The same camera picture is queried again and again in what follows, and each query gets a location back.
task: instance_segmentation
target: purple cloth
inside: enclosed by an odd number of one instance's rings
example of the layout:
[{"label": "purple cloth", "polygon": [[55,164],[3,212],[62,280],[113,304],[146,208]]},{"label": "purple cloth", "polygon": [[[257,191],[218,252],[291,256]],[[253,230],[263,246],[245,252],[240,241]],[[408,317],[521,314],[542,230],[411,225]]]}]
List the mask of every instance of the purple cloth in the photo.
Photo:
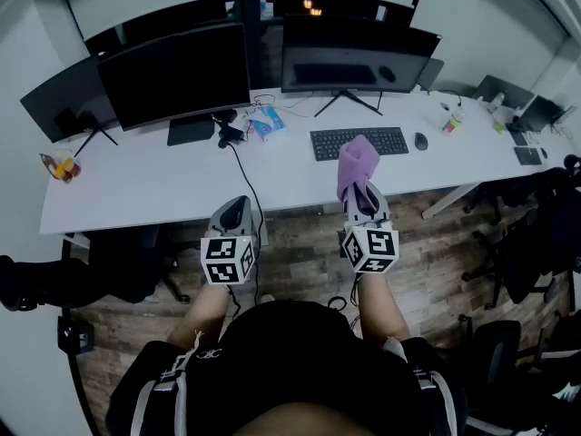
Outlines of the purple cloth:
[{"label": "purple cloth", "polygon": [[367,182],[379,163],[375,147],[363,135],[358,135],[339,152],[339,173],[337,179],[337,198],[344,202],[347,188],[355,184],[363,195],[367,195]]}]

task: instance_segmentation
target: person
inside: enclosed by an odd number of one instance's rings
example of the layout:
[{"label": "person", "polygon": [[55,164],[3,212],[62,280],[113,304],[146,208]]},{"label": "person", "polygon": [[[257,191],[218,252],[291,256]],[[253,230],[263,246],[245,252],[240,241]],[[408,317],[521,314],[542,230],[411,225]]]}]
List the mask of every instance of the person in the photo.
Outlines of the person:
[{"label": "person", "polygon": [[[462,434],[461,384],[425,340],[410,337],[385,275],[365,274],[357,287],[363,339],[338,310],[297,301],[261,302],[220,338],[230,294],[205,284],[167,341],[148,343],[123,376],[108,431]],[[427,371],[436,372],[421,381]]]}]

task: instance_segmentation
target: desk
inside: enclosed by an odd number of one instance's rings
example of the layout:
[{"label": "desk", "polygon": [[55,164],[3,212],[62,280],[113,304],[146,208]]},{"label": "desk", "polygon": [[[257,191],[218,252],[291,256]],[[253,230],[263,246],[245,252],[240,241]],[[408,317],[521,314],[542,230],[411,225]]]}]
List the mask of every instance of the desk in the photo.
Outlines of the desk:
[{"label": "desk", "polygon": [[[276,95],[276,105],[292,105],[301,97],[280,89],[254,91]],[[377,104],[376,94],[360,95]],[[316,162],[310,131],[351,127],[401,127],[409,154],[382,156],[372,182],[385,195],[459,186],[423,214],[430,217],[485,181],[511,178],[562,166],[573,152],[564,137],[546,128],[536,138],[548,153],[539,166],[521,166],[509,133],[498,134],[493,119],[476,100],[463,98],[466,119],[451,136],[440,128],[455,108],[458,97],[425,92],[384,94],[379,116],[341,98],[318,118],[312,115],[329,97],[313,95],[291,110],[278,110],[288,131],[263,143],[251,134],[248,143],[236,146],[264,211],[301,207],[337,200],[337,162]],[[262,103],[270,101],[261,97]],[[509,112],[501,112],[509,117]],[[81,176],[70,184],[51,179],[44,199],[40,233],[79,233],[141,224],[169,223],[207,218],[238,195],[249,195],[230,147],[218,148],[218,135],[209,141],[167,146],[169,122],[124,132],[108,132],[114,146],[98,134],[83,149]],[[428,138],[425,152],[414,146],[414,136]],[[76,150],[84,137],[67,146]]]}]

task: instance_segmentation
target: black keyboard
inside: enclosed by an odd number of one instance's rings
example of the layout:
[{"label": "black keyboard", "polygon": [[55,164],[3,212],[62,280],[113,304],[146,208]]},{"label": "black keyboard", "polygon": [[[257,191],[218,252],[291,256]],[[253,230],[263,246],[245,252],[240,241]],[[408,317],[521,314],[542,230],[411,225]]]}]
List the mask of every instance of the black keyboard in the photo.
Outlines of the black keyboard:
[{"label": "black keyboard", "polygon": [[408,146],[398,127],[370,127],[365,129],[329,129],[311,131],[310,140],[317,162],[337,160],[339,149],[357,135],[364,135],[380,155],[408,154]]},{"label": "black keyboard", "polygon": [[296,64],[299,84],[375,84],[377,79],[365,64]]},{"label": "black keyboard", "polygon": [[542,164],[537,149],[530,147],[515,147],[520,164]]}]

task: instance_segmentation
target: laminate floor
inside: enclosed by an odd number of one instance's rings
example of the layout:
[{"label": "laminate floor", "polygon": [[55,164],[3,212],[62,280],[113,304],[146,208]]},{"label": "laminate floor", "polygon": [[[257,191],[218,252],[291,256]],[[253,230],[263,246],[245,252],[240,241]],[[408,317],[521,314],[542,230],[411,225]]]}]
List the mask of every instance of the laminate floor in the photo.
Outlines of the laminate floor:
[{"label": "laminate floor", "polygon": [[[464,214],[464,200],[430,220],[422,220],[421,211],[445,192],[388,199],[400,241],[400,259],[389,272],[389,283],[412,334],[423,336],[434,346],[454,348],[462,332],[458,316],[464,313],[473,317],[475,328],[494,320],[518,320],[523,326],[521,348],[535,345],[541,328],[552,331],[556,323],[554,312],[567,311],[565,277],[557,278],[557,296],[549,304],[544,304],[541,294],[530,294],[515,305],[503,288],[498,307],[490,311],[484,305],[492,300],[493,283],[486,277],[472,282],[462,282],[460,278],[464,271],[483,260],[484,249],[476,244],[472,233],[480,230],[499,239],[501,228],[522,216],[527,208],[501,208],[504,220],[498,227],[487,223],[492,214],[485,205]],[[353,320],[357,312],[349,304],[349,297],[354,277],[346,259],[339,258],[337,231],[343,223],[344,215],[338,204],[267,213],[270,245],[262,248],[259,261],[261,291],[278,299],[323,304],[341,295],[348,301],[343,313],[349,321]],[[205,221],[173,224],[172,240],[177,243],[198,240],[206,227]],[[73,256],[85,255],[73,252]],[[203,283],[198,253],[193,249],[184,251],[178,260],[177,268],[169,267],[171,278],[183,293],[193,298]],[[537,285],[549,281],[541,279]],[[234,291],[242,310],[251,308],[254,283],[247,282]],[[77,361],[102,434],[106,434],[104,415],[109,398],[125,371],[148,341],[167,337],[187,308],[160,284],[151,298],[138,304],[108,296],[73,311],[74,317],[86,319],[94,326],[94,350],[79,355]],[[225,327],[234,311],[231,304]],[[354,331],[360,335],[359,324]]]}]

